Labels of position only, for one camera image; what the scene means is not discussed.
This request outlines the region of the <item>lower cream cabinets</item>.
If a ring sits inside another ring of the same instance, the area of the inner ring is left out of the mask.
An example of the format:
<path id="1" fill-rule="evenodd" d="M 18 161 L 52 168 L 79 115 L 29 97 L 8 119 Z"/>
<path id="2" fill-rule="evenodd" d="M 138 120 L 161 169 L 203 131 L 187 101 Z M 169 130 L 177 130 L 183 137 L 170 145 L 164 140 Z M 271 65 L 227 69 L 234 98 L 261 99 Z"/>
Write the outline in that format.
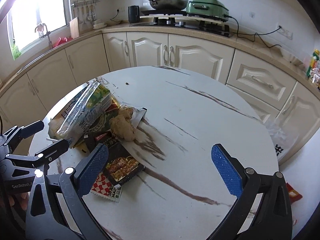
<path id="1" fill-rule="evenodd" d="M 233 89 L 262 121 L 276 120 L 298 137 L 283 163 L 319 129 L 319 91 L 279 50 L 240 38 L 157 28 L 103 30 L 38 57 L 1 88 L 4 128 L 43 118 L 88 80 L 129 67 L 187 69 Z"/>

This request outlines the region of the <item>wall power outlet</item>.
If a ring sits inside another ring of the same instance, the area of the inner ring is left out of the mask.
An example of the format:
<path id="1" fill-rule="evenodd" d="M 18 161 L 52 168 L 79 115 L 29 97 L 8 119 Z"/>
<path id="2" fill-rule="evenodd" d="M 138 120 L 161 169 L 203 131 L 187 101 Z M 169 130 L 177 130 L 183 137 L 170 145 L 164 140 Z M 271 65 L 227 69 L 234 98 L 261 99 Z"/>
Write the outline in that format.
<path id="1" fill-rule="evenodd" d="M 278 26 L 277 32 L 280 33 L 281 35 L 285 36 L 289 40 L 293 39 L 293 32 L 289 31 L 288 29 L 285 29 L 284 27 L 282 27 L 280 25 Z"/>

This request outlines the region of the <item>kitchen window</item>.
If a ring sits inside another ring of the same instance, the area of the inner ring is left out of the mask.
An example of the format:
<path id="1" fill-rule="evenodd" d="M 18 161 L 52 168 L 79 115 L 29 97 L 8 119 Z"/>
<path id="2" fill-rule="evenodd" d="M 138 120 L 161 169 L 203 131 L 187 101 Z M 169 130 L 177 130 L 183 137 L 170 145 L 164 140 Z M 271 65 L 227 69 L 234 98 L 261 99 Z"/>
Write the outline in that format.
<path id="1" fill-rule="evenodd" d="M 70 0 L 16 0 L 7 14 L 9 44 L 15 42 L 21 53 L 36 44 L 41 34 L 35 27 L 45 23 L 52 33 L 71 19 Z"/>

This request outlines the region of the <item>sink faucet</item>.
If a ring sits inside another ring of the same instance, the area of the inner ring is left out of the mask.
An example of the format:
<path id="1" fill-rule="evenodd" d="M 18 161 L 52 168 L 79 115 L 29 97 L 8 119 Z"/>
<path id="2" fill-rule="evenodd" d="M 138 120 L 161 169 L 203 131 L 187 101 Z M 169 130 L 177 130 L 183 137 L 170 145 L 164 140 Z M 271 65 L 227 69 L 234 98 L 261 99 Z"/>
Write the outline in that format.
<path id="1" fill-rule="evenodd" d="M 41 34 L 40 38 L 46 37 L 48 39 L 48 47 L 49 49 L 53 49 L 53 43 L 50 38 L 50 31 L 47 28 L 47 25 L 45 23 L 39 23 L 34 30 L 36 33 Z"/>

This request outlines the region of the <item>green electric cooker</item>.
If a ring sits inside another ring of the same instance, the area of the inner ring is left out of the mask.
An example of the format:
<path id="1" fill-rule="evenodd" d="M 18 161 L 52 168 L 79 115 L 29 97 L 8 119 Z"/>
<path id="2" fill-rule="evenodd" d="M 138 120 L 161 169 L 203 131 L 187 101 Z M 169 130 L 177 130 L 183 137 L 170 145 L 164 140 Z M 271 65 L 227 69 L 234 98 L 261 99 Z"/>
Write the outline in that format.
<path id="1" fill-rule="evenodd" d="M 227 22 L 229 10 L 218 0 L 192 0 L 188 2 L 186 12 L 189 16 L 200 16 Z"/>

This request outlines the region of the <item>condiment bottles group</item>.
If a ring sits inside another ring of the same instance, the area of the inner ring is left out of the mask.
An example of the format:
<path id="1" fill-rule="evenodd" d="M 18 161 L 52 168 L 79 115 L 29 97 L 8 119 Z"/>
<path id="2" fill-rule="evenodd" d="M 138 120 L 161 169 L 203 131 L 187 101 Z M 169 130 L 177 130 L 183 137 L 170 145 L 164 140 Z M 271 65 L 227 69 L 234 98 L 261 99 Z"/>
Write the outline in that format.
<path id="1" fill-rule="evenodd" d="M 316 87 L 317 89 L 320 88 L 320 60 L 318 49 L 315 49 L 312 54 L 306 76 L 308 77 L 309 82 L 314 87 Z"/>

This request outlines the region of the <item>milk carton box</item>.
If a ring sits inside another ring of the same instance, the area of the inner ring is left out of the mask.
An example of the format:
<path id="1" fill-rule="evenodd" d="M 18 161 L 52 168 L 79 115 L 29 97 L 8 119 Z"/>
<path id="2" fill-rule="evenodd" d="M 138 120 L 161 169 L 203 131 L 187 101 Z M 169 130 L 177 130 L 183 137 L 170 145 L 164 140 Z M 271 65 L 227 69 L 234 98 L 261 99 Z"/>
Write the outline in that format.
<path id="1" fill-rule="evenodd" d="M 67 140 L 72 148 L 111 105 L 110 90 L 101 80 L 94 79 L 50 120 L 48 135 Z"/>

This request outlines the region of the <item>stacked white bowls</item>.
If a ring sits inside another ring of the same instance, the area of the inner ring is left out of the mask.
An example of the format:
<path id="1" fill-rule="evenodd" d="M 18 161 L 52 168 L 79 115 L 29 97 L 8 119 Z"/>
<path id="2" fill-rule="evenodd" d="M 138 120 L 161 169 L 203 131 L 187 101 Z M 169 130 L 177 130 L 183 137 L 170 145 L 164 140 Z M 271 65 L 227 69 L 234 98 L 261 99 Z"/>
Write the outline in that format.
<path id="1" fill-rule="evenodd" d="M 107 26 L 107 24 L 102 21 L 102 20 L 95 20 L 93 22 L 93 29 L 94 30 L 98 30 L 98 29 L 101 29 L 101 28 L 105 28 Z"/>

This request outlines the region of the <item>pink plastic bag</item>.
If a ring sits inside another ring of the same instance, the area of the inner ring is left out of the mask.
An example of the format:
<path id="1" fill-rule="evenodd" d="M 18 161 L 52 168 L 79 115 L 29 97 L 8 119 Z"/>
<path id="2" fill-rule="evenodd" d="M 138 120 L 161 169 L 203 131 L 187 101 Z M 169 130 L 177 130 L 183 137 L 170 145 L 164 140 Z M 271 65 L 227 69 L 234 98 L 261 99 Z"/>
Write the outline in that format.
<path id="1" fill-rule="evenodd" d="M 277 160 L 281 161 L 297 142 L 299 133 L 295 129 L 281 127 L 275 120 L 267 120 L 265 127 L 274 144 Z"/>

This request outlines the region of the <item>red checkered snack packet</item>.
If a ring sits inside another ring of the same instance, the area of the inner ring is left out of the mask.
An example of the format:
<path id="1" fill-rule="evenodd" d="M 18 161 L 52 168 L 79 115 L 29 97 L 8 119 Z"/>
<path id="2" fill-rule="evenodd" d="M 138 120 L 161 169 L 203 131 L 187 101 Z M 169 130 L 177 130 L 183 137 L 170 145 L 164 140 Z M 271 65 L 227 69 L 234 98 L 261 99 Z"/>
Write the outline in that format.
<path id="1" fill-rule="evenodd" d="M 100 172 L 93 183 L 91 193 L 118 203 L 121 198 L 122 188 L 119 186 L 113 186 L 103 172 Z"/>

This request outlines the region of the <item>round white marble table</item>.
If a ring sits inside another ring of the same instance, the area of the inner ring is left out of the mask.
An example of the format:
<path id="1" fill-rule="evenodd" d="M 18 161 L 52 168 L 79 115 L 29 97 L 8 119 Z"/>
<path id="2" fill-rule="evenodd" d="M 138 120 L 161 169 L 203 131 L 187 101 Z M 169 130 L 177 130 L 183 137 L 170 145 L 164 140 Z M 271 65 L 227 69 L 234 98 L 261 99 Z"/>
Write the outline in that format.
<path id="1" fill-rule="evenodd" d="M 123 186 L 119 202 L 84 196 L 113 239 L 207 239 L 235 202 L 212 162 L 215 144 L 260 174 L 278 170 L 266 127 L 224 84 L 153 66 L 104 79 L 118 101 L 147 110 L 136 139 L 124 143 L 145 170 Z"/>

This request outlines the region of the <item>black electric kettle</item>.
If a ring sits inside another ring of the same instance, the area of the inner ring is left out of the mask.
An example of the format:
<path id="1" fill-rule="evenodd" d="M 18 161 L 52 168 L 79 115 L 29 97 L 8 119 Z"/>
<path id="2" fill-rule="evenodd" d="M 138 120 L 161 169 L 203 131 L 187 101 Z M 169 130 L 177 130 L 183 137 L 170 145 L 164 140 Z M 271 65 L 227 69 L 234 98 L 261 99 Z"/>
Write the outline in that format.
<path id="1" fill-rule="evenodd" d="M 138 5 L 128 7 L 128 21 L 129 23 L 138 23 L 140 21 L 140 8 Z"/>

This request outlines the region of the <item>black wok with lid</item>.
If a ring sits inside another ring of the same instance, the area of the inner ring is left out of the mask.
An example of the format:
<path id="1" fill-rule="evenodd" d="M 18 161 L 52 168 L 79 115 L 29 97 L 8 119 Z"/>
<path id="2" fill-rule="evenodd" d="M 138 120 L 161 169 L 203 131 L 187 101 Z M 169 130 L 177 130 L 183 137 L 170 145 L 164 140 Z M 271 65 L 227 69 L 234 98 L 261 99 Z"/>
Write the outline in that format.
<path id="1" fill-rule="evenodd" d="M 148 0 L 150 6 L 155 10 L 183 10 L 187 7 L 188 0 Z"/>

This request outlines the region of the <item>hanging utensil rail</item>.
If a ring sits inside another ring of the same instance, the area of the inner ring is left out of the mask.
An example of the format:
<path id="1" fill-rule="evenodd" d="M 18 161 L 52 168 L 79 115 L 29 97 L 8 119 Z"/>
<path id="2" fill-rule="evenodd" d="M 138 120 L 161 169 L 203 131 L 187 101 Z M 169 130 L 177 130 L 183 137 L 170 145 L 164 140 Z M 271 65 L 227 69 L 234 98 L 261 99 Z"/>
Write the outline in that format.
<path id="1" fill-rule="evenodd" d="M 79 17 L 79 23 L 86 25 L 97 20 L 95 6 L 101 0 L 75 0 L 71 3 L 72 17 Z"/>

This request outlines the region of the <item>green dish soap bottle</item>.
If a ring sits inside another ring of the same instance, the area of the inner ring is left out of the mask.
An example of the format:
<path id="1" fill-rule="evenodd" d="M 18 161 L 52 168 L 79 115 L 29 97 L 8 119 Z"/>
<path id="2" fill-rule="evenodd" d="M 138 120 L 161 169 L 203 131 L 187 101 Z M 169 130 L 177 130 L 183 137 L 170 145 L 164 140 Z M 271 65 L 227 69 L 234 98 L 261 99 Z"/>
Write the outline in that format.
<path id="1" fill-rule="evenodd" d="M 22 54 L 15 42 L 11 46 L 11 52 L 14 60 L 19 58 Z"/>

